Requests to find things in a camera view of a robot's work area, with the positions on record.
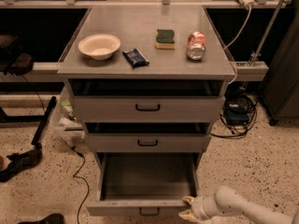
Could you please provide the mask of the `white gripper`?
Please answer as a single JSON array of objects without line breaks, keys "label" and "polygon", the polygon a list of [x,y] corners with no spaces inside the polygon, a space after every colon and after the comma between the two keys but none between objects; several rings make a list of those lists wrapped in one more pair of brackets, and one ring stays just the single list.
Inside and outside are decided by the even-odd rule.
[{"label": "white gripper", "polygon": [[191,210],[179,212],[178,215],[192,223],[210,220],[218,214],[218,208],[213,196],[184,196],[182,201],[191,206]]}]

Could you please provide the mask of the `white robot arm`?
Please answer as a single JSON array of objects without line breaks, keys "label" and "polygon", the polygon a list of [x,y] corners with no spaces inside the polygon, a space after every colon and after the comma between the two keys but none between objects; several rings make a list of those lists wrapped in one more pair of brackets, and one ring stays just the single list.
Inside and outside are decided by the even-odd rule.
[{"label": "white robot arm", "polygon": [[190,208],[178,215],[190,222],[201,223],[213,217],[243,216],[254,224],[299,224],[299,211],[292,217],[246,199],[236,190],[220,186],[208,196],[184,196]]}]

